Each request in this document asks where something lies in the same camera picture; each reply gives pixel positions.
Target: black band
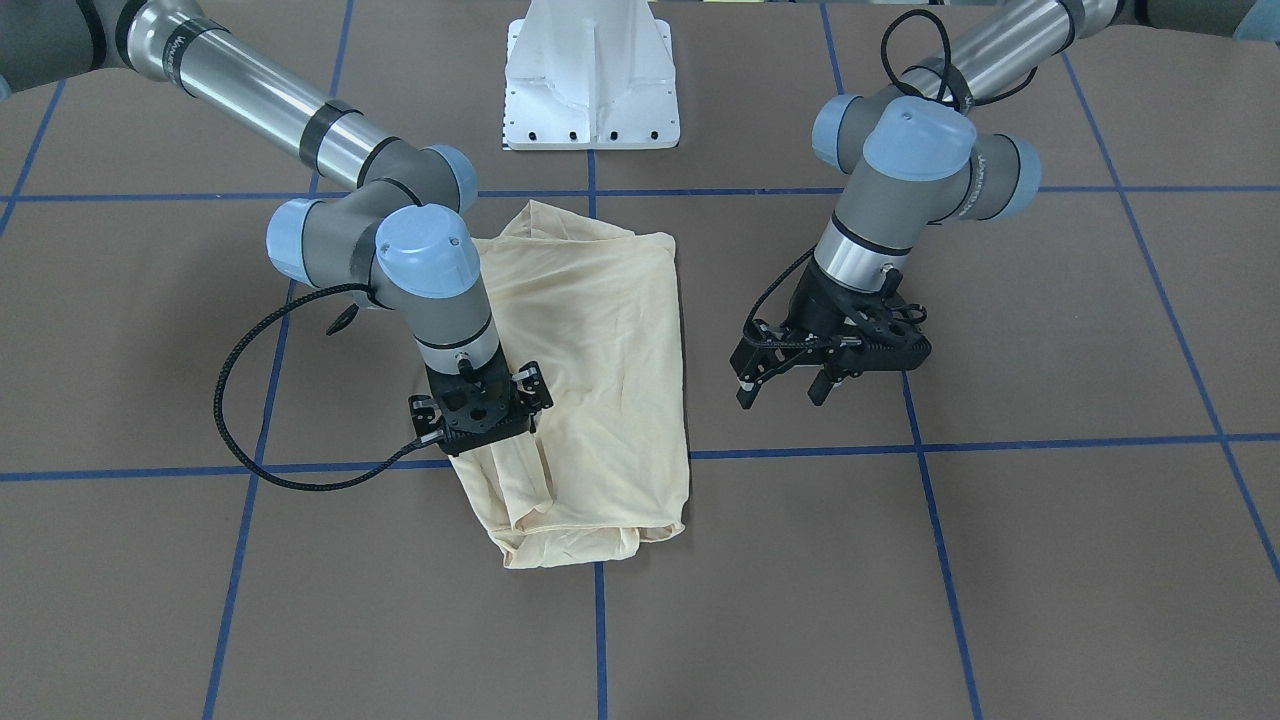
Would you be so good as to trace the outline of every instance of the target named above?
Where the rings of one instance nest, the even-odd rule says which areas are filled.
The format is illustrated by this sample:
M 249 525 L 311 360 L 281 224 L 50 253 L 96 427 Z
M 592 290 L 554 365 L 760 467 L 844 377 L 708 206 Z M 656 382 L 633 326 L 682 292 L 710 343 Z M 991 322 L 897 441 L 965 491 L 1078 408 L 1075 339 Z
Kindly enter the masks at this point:
M 311 115 L 307 127 L 302 129 L 302 140 L 298 141 L 298 159 L 302 160 L 303 165 L 316 172 L 320 170 L 320 143 L 324 142 L 324 136 L 329 135 L 329 128 L 348 113 L 358 114 L 360 110 L 334 99 L 326 101 Z
M 960 219 L 963 219 L 963 218 L 957 218 L 956 213 L 959 213 L 964 208 L 964 204 L 969 201 L 969 195 L 973 193 L 973 184 L 977 182 L 977 177 L 978 177 L 978 173 L 975 172 L 975 169 L 973 167 L 973 152 L 970 152 L 969 154 L 969 184 L 965 186 L 964 195 L 960 196 L 960 202 L 956 202 L 956 206 L 952 208 L 951 211 L 947 213 L 946 215 L 942 215 L 941 218 L 938 218 L 936 220 L 929 220 L 925 224 L 928 224 L 928 225 L 936 225 L 937 227 L 937 225 L 942 224 L 942 220 L 951 220 L 951 219 L 960 220 Z
M 404 183 L 402 183 L 396 178 L 374 178 L 374 182 L 385 182 L 387 184 L 393 184 L 401 192 L 403 192 L 404 196 L 408 197 L 411 202 L 413 202 L 413 205 L 417 205 L 419 208 L 425 205 L 425 202 L 422 202 L 422 200 L 417 195 L 415 195 L 413 191 L 408 188 L 408 186 L 406 186 Z
M 120 17 L 115 20 L 115 51 L 120 54 L 120 60 L 124 61 L 124 67 L 131 70 L 137 70 L 133 63 L 129 60 L 129 28 L 133 27 L 133 19 L 138 17 L 138 12 L 142 6 L 147 4 L 148 0 L 129 0 L 124 4 L 120 10 Z
M 1066 50 L 1068 47 L 1071 46 L 1073 42 L 1075 42 L 1075 35 L 1080 31 L 1082 27 L 1084 27 L 1084 20 L 1087 18 L 1083 0 L 1057 0 L 1057 4 L 1061 5 L 1064 10 L 1066 10 L 1068 26 L 1066 26 L 1066 42 L 1064 42 L 1062 46 L 1057 49 L 1057 53 L 1053 53 L 1055 55 L 1057 55 L 1062 50 Z
M 969 90 L 969 81 L 964 78 L 964 73 L 961 73 L 960 68 L 955 65 L 951 65 L 951 72 L 948 72 L 943 78 L 943 67 L 945 61 L 941 58 L 931 58 L 929 60 L 925 60 L 924 64 L 911 65 L 908 70 L 920 68 L 938 76 L 938 81 L 946 85 L 947 90 L 951 92 L 951 101 L 955 104 L 956 111 L 961 115 L 968 115 L 969 110 L 973 110 L 974 105 L 973 91 Z
M 360 173 L 356 176 L 356 187 L 362 187 L 365 184 L 365 176 L 369 174 L 369 168 L 372 167 L 374 159 L 378 158 L 378 154 L 381 152 L 383 150 L 385 150 L 388 145 L 390 145 L 390 143 L 393 143 L 393 142 L 396 142 L 398 140 L 399 138 L 396 137 L 394 135 L 390 136 L 390 137 L 383 138 L 381 142 L 379 142 L 378 145 L 375 145 L 374 149 L 369 151 L 369 158 L 365 158 L 365 163 L 362 165 L 360 165 Z
M 840 222 L 840 218 L 836 217 L 835 213 L 831 214 L 831 224 L 836 225 L 836 229 L 840 231 L 840 234 L 847 237 L 851 242 L 860 245 L 867 250 L 870 250 L 872 252 L 877 252 L 879 255 L 891 255 L 893 258 L 901 258 L 911 251 L 910 247 L 902 250 L 901 247 L 884 247 L 883 245 L 877 245 L 867 240 L 865 237 L 855 233 L 854 231 L 849 229 L 849 227 L 845 225 L 845 223 Z
M 1007 135 L 1000 133 L 1000 132 L 996 133 L 996 137 L 1004 137 L 1005 140 L 1009 141 L 1010 145 L 1014 146 L 1014 158 L 1018 159 L 1018 181 L 1014 182 L 1014 191 L 1009 193 L 1009 200 L 1005 200 L 1005 204 L 1000 206 L 1000 210 L 996 210 L 995 213 L 992 213 L 991 215 L 988 215 L 986 218 L 978 218 L 979 223 L 984 223 L 984 222 L 987 222 L 987 220 L 989 220 L 992 218 L 1000 217 L 1001 213 L 1004 213 L 1005 210 L 1007 210 L 1009 209 L 1009 204 L 1014 201 L 1014 195 L 1018 195 L 1018 184 L 1021 183 L 1021 179 L 1023 179 L 1023 154 L 1018 151 L 1018 143 L 1014 142 L 1014 138 L 1009 137 Z
M 88 69 L 96 70 L 106 63 L 106 31 L 102 29 L 102 18 L 99 17 L 93 0 L 76 0 L 76 4 L 79 6 L 81 14 L 84 15 L 88 37 L 93 42 L 93 61 Z
M 211 29 L 227 31 L 227 28 L 209 18 L 192 18 L 169 33 L 169 40 L 164 42 L 164 53 L 160 54 L 165 77 L 192 97 L 196 95 L 187 90 L 187 86 L 182 85 L 182 56 L 187 54 L 191 44 L 197 37 Z
M 1151 15 L 1147 14 L 1147 0 L 1133 0 L 1133 19 L 1138 20 L 1138 24 L 1155 27 L 1151 24 Z
M 480 340 L 480 336 L 483 336 L 485 333 L 485 331 L 489 329 L 489 325 L 492 325 L 492 324 L 493 324 L 493 313 L 489 314 L 489 319 L 484 322 L 484 327 L 480 328 L 480 332 L 477 332 L 476 334 L 468 337 L 467 340 L 463 340 L 463 341 L 460 341 L 460 342 L 451 342 L 449 345 L 435 345 L 434 342 L 426 342 L 425 340 L 422 340 L 420 337 L 416 337 L 416 336 L 413 337 L 413 340 L 421 342 L 424 346 L 430 347 L 431 350 L 457 350 L 458 347 L 463 347 L 466 345 L 471 345 L 472 342 Z

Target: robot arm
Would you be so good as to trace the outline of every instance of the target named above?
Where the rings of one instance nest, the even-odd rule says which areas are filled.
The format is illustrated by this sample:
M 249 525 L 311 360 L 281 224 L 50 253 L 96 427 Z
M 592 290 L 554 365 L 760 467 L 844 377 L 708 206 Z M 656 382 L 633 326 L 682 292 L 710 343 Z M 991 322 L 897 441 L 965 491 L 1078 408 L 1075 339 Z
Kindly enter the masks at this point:
M 777 327 L 755 310 L 748 318 L 730 357 L 744 409 L 764 382 L 792 368 L 819 368 L 809 398 L 822 405 L 845 378 L 914 370 L 928 357 L 924 309 L 897 293 L 924 228 L 1019 213 L 1041 182 L 1034 149 L 979 135 L 965 117 L 973 108 L 1117 22 L 1280 40 L 1276 0 L 1011 0 L 954 45 L 933 15 L 911 10 L 886 42 L 913 15 L 934 20 L 943 51 L 896 77 L 882 50 L 890 86 L 870 97 L 837 96 L 818 114 L 814 151 L 849 174 L 849 184 L 817 246 L 791 268 L 808 260 L 787 318 Z
M 238 41 L 192 0 L 17 0 L 0 4 L 0 27 L 23 28 L 0 44 L 5 92 L 129 68 L 219 108 L 351 190 L 337 201 L 282 205 L 268 254 L 298 282 L 356 283 L 367 288 L 353 293 L 357 306 L 404 316 L 434 395 L 411 398 L 420 438 L 457 455 L 532 429 L 550 406 L 536 363 L 516 375 L 507 366 L 458 215 L 476 199 L 475 169 L 460 151 L 419 150 L 390 135 Z

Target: black cable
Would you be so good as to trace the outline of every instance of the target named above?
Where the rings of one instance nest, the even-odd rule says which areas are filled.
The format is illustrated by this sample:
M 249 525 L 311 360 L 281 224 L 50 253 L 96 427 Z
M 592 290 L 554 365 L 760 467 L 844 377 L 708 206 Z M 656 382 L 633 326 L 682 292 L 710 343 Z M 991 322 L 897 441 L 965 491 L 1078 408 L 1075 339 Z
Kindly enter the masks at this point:
M 748 334 L 748 329 L 755 324 L 755 314 L 760 310 L 760 306 L 764 305 L 764 301 L 768 300 L 771 295 L 773 295 L 774 290 L 778 290 L 780 284 L 786 282 L 787 277 L 791 275 L 791 273 L 794 273 L 796 268 L 803 265 L 805 260 L 813 256 L 813 251 L 815 247 L 817 246 L 805 250 L 804 255 L 796 258 L 795 263 L 791 263 L 791 265 L 787 266 L 786 270 L 782 270 L 782 274 L 778 275 L 777 279 L 769 283 L 769 287 L 764 290 L 764 295 L 762 295 L 755 301 L 755 305 L 751 305 L 751 311 L 746 314 L 746 323 L 742 324 L 742 342 L 750 345 L 756 350 L 817 350 L 819 347 L 835 347 L 837 345 L 836 342 L 829 340 L 824 340 L 820 342 L 817 340 L 806 340 L 803 342 L 781 341 L 781 340 L 760 341 L 760 340 L 754 340 Z
M 924 18 L 933 23 L 933 27 L 938 31 L 938 37 L 942 40 L 942 82 L 938 85 L 938 96 L 931 97 L 929 100 L 933 100 L 940 105 L 946 105 L 954 110 L 956 109 L 955 101 L 946 102 L 942 100 L 951 85 L 951 70 L 955 69 L 955 65 L 951 64 L 951 36 L 947 35 L 947 26 L 942 24 L 942 20 L 933 13 L 920 8 L 908 10 L 899 15 L 896 20 L 890 23 L 887 28 L 884 28 L 884 35 L 881 36 L 881 65 L 884 68 L 884 74 L 888 76 L 888 82 L 902 95 L 923 97 L 919 90 L 906 85 L 897 77 L 897 73 L 893 72 L 893 65 L 888 61 L 888 38 L 893 35 L 893 31 L 911 18 Z
M 232 368 L 236 366 L 236 361 L 239 360 L 239 356 L 241 354 L 244 352 L 244 348 L 247 348 L 248 345 L 253 342 L 253 340 L 257 336 L 262 334 L 262 332 L 266 328 L 275 324 L 276 320 L 297 310 L 298 307 L 306 305 L 307 302 L 312 302 L 315 300 L 320 300 L 321 297 L 328 297 L 330 295 L 338 295 L 340 292 L 352 292 L 352 291 L 361 291 L 369 295 L 372 293 L 374 288 L 364 283 L 338 284 L 333 287 L 326 287 L 324 290 L 317 290 L 316 292 L 305 295 L 279 307 L 270 315 L 262 318 L 262 320 L 259 324 L 253 325 L 253 329 L 248 331 L 244 334 L 244 337 L 242 337 L 241 341 L 236 343 L 236 347 L 232 348 L 230 355 L 227 356 L 227 361 L 223 363 L 221 372 L 218 373 L 218 384 L 214 387 L 214 424 L 218 425 L 218 434 L 221 436 L 223 442 L 227 443 L 227 448 L 232 451 L 232 455 L 234 455 L 237 460 L 239 460 L 241 465 L 244 465 L 255 475 L 262 478 L 264 480 L 271 484 L 280 486 L 282 488 L 312 491 L 312 492 L 325 492 L 332 489 L 349 488 L 352 486 L 358 486 L 360 483 L 367 480 L 369 478 L 372 478 L 374 475 L 390 468 L 392 465 L 396 464 L 397 460 L 404 457 L 410 452 L 413 452 L 415 450 L 421 450 L 424 447 L 428 447 L 429 445 L 434 445 L 433 442 L 422 442 L 421 438 L 413 439 L 404 447 L 397 450 L 394 455 L 375 465 L 371 470 L 369 470 L 364 475 L 360 475 L 358 478 L 351 478 L 349 480 L 342 480 L 337 483 L 319 483 L 319 484 L 294 483 L 293 480 L 285 480 L 284 478 L 279 478 L 276 475 L 273 475 L 271 473 L 268 473 L 261 465 L 255 462 L 252 457 L 250 457 L 243 450 L 241 450 L 241 446 L 237 445 L 236 439 L 232 437 L 230 430 L 227 429 L 227 419 L 223 415 L 223 396 L 227 393 L 227 380 L 228 378 L 230 378 Z
M 946 24 L 942 23 L 942 19 L 938 18 L 937 15 L 934 15 L 933 13 L 931 13 L 929 10 L 924 10 L 924 9 L 919 9 L 919 8 L 916 8 L 914 10 L 908 10 L 906 13 L 902 13 L 901 15 L 899 15 L 899 18 L 896 20 L 893 20 L 892 23 L 890 23 L 890 26 L 887 28 L 884 28 L 884 35 L 881 36 L 881 65 L 883 65 L 883 68 L 884 68 L 884 74 L 888 77 L 890 85 L 892 85 L 893 87 L 896 87 L 897 91 L 901 92 L 902 95 L 909 95 L 909 96 L 913 96 L 913 97 L 923 97 L 923 95 L 920 95 L 919 90 L 916 90 L 915 87 L 913 87 L 913 86 L 902 82 L 902 79 L 897 77 L 897 73 L 893 72 L 893 67 L 888 61 L 888 42 L 890 42 L 890 37 L 893 35 L 893 31 L 896 31 L 902 23 L 905 23 L 906 20 L 909 20 L 911 18 L 924 18 L 924 19 L 929 20 L 931 23 L 933 23 L 933 27 L 937 28 L 937 31 L 938 31 L 938 38 L 942 41 L 942 74 L 940 76 L 938 94 L 937 94 L 936 97 L 927 97 L 925 100 L 932 100 L 932 101 L 934 101 L 934 102 L 937 102 L 940 105 L 945 105 L 947 108 L 951 108 L 952 110 L 960 111 L 960 105 L 959 105 L 959 102 L 956 101 L 955 97 L 952 97 L 952 100 L 950 102 L 947 102 L 947 101 L 943 100 L 943 97 L 946 97 L 946 92 L 948 90 L 951 90 L 951 73 L 959 72 L 959 69 L 951 61 L 951 59 L 952 59 L 951 58 L 951 36 L 947 33 Z M 1012 90 L 1010 90 L 1007 92 L 1001 92 L 1000 95 L 996 95 L 995 97 L 987 97 L 984 100 L 975 100 L 974 104 L 973 104 L 973 106 L 974 108 L 979 108 L 982 105 L 991 105 L 993 102 L 1000 102 L 1001 100 L 1006 100 L 1009 97 L 1012 97 L 1014 95 L 1018 95 L 1019 92 L 1021 92 L 1023 90 L 1025 90 L 1028 85 L 1032 83 L 1032 79 L 1036 78 L 1036 72 L 1038 69 L 1039 68 L 1032 68 L 1032 70 L 1029 73 L 1027 73 L 1027 77 L 1023 79 L 1023 82 L 1018 85 L 1018 87 L 1014 87 Z
M 1027 86 L 1030 85 L 1033 79 L 1036 79 L 1036 72 L 1037 70 L 1039 70 L 1039 67 L 1032 68 L 1032 72 L 1027 73 L 1027 77 L 1023 78 L 1023 82 L 1018 83 L 1018 87 L 1015 87 L 1015 88 L 1012 88 L 1010 91 L 1006 91 L 1006 92 L 1001 92 L 1000 95 L 997 95 L 995 97 L 988 97 L 986 100 L 978 100 L 978 101 L 975 101 L 973 104 L 973 106 L 974 108 L 980 108 L 983 105 L 991 105 L 992 102 L 1000 102 L 1001 100 L 1005 100 L 1006 97 L 1012 97 L 1014 95 L 1018 95 L 1019 92 L 1021 92 L 1023 90 L 1025 90 Z

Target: wrinkled cloth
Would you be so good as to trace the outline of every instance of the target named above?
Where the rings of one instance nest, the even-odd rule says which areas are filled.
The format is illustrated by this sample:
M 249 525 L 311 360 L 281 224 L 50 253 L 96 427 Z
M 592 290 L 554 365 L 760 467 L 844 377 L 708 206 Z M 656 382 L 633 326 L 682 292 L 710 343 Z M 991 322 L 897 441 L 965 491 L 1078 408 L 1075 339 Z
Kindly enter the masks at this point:
M 538 432 L 453 457 L 503 566 L 621 560 L 689 500 L 676 242 L 530 202 L 476 240 L 508 364 L 538 360 Z

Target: black ring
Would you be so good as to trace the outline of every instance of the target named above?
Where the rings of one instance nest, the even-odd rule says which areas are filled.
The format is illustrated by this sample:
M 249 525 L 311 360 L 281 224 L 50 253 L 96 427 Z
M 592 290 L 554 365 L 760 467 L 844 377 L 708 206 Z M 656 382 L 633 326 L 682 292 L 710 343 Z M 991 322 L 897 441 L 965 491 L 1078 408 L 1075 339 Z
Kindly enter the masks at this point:
M 1014 158 L 1018 159 L 1018 181 L 1014 182 L 1014 192 L 1009 193 L 1009 200 L 1005 200 L 1005 204 L 1000 206 L 1000 210 L 996 210 L 995 214 L 988 215 L 986 218 L 978 218 L 979 223 L 986 223 L 987 220 L 989 220 L 989 219 L 992 219 L 995 217 L 998 217 L 1001 213 L 1004 213 L 1005 210 L 1007 210 L 1009 209 L 1009 204 L 1014 201 L 1014 195 L 1018 192 L 1018 183 L 1021 182 L 1021 179 L 1023 179 L 1023 154 L 1018 150 L 1018 143 L 1014 142 L 1014 138 L 1009 137 L 1005 133 L 997 132 L 996 137 L 1004 137 L 1005 140 L 1009 141 L 1010 145 L 1014 146 Z
M 381 142 L 375 145 L 374 149 L 369 151 L 369 156 L 365 158 L 365 161 L 360 165 L 360 173 L 356 176 L 356 187 L 361 187 L 365 184 L 365 176 L 369 174 L 369 168 L 372 167 L 374 159 L 378 158 L 378 154 L 385 150 L 388 145 L 396 142 L 397 140 L 399 138 L 396 137 L 394 135 L 390 137 L 384 137 Z
M 329 128 L 334 123 L 351 113 L 360 114 L 360 110 L 342 100 L 333 99 L 328 100 L 311 115 L 311 119 L 307 120 L 307 127 L 302 129 L 302 138 L 298 141 L 298 159 L 302 160 L 303 165 L 320 172 L 320 143 L 324 142 L 324 136 L 329 135 Z
M 124 67 L 134 72 L 137 72 L 137 68 L 129 61 L 129 28 L 138 17 L 138 12 L 147 3 L 148 0 L 129 0 L 120 10 L 120 17 L 115 20 L 115 51 L 120 54 Z
M 406 186 L 404 183 L 402 183 L 401 181 L 398 181 L 396 178 L 374 178 L 374 182 L 385 182 L 387 184 L 393 184 L 401 192 L 403 192 L 413 202 L 413 205 L 417 205 L 419 208 L 421 208 L 422 205 L 425 205 L 425 202 L 422 202 L 422 200 L 419 199 L 417 195 L 413 195 L 413 191 L 410 190 L 408 186 Z
M 106 63 L 106 31 L 102 29 L 102 18 L 97 14 L 93 0 L 76 0 L 76 4 L 79 6 L 81 14 L 84 15 L 88 38 L 93 42 L 93 60 L 88 69 L 96 70 Z
M 851 242 L 860 245 L 867 250 L 870 250 L 872 252 L 879 255 L 890 255 L 892 258 L 901 258 L 911 251 L 910 247 L 902 250 L 901 247 L 884 247 L 883 245 L 877 245 L 867 240 L 865 237 L 855 233 L 854 231 L 849 229 L 849 227 L 845 225 L 845 223 L 840 222 L 840 218 L 837 218 L 835 213 L 831 214 L 831 224 L 836 225 L 836 229 L 840 231 L 840 234 L 845 236 Z
M 956 213 L 959 213 L 960 209 L 964 208 L 964 204 L 969 201 L 969 195 L 973 192 L 973 186 L 977 182 L 977 176 L 978 176 L 977 169 L 973 167 L 973 152 L 970 151 L 970 154 L 969 154 L 969 184 L 965 186 L 964 195 L 960 196 L 960 202 L 957 202 L 956 206 L 952 208 L 950 213 L 947 213 L 946 215 L 942 215 L 941 218 L 938 218 L 936 220 L 929 220 L 928 224 L 931 224 L 931 225 L 941 225 L 942 220 L 947 220 L 947 219 L 952 219 L 952 218 L 955 218 L 956 220 L 963 219 L 964 217 L 961 215 L 961 217 L 957 218 Z
M 1057 4 L 1066 10 L 1066 42 L 1053 53 L 1055 55 L 1075 44 L 1075 33 L 1088 17 L 1082 0 L 1057 0 Z
M 413 340 L 421 342 L 424 347 L 430 347 L 431 350 L 457 350 L 458 347 L 463 347 L 463 346 L 471 345 L 472 342 L 480 340 L 480 336 L 483 336 L 485 333 L 485 331 L 489 329 L 489 325 L 492 325 L 492 324 L 493 324 L 493 314 L 490 313 L 489 314 L 489 319 L 484 322 L 484 327 L 480 328 L 480 332 L 477 332 L 476 334 L 468 337 L 467 340 L 463 340 L 463 341 L 460 341 L 460 342 L 451 342 L 448 345 L 435 345 L 433 342 L 426 342 L 425 340 L 422 340 L 422 338 L 420 338 L 417 336 L 413 336 Z
M 192 18 L 169 33 L 169 40 L 164 41 L 164 53 L 160 54 L 160 63 L 165 77 L 182 88 L 183 92 L 196 96 L 182 83 L 182 56 L 187 54 L 196 38 L 211 29 L 227 32 L 227 28 L 209 18 Z

